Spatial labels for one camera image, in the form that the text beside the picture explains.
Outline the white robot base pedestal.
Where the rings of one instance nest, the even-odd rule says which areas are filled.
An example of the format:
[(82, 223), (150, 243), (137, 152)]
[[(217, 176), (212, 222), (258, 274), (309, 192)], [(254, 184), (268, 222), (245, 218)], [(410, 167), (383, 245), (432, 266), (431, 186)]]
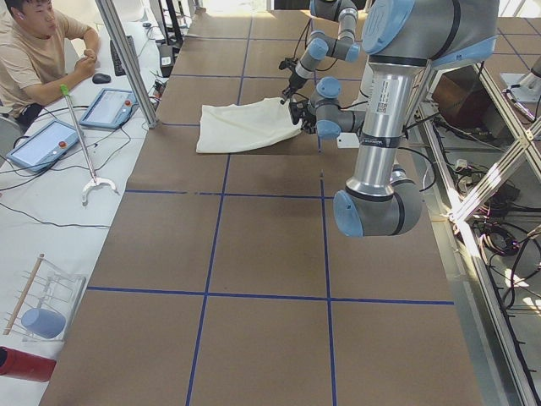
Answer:
[(368, 100), (373, 88), (373, 69), (366, 62), (363, 77), (358, 88), (358, 96), (347, 106), (341, 106), (343, 112), (351, 117), (351, 123), (343, 128), (336, 144), (339, 149), (352, 149), (359, 146), (358, 131), (362, 128)]

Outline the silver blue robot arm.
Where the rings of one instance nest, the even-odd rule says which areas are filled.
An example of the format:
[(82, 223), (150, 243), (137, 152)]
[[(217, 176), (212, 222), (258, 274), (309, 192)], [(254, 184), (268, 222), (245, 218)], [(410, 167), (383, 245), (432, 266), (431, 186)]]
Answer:
[(356, 42), (358, 5), (354, 1), (311, 1), (312, 17), (326, 19), (338, 24), (337, 37), (328, 36), (322, 30), (313, 30), (307, 36), (303, 54), (297, 58), (284, 58), (279, 69), (289, 69), (291, 75), (287, 87), (281, 92), (281, 104), (291, 100), (309, 79), (314, 77), (320, 62), (334, 58), (352, 63), (358, 60), (360, 45)]
[(348, 33), (356, 8), (351, 2), (311, 3), (311, 13), (333, 19), (348, 40), (344, 58), (359, 51), (372, 69), (365, 111), (342, 110), (341, 86), (323, 78), (306, 104), (321, 139), (342, 133), (359, 138), (354, 174), (333, 200), (336, 225), (349, 237), (399, 235), (411, 230), (422, 196), (396, 161), (413, 81), (426, 68), (458, 69), (494, 52), (499, 4), (496, 1), (377, 1), (363, 24), (362, 42)]

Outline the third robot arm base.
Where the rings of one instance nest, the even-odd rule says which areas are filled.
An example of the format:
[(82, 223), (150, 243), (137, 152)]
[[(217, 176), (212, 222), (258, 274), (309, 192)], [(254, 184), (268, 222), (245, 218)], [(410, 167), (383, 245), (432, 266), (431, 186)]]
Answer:
[(502, 73), (500, 77), (505, 83), (503, 92), (512, 100), (534, 103), (540, 97), (540, 58), (525, 74)]

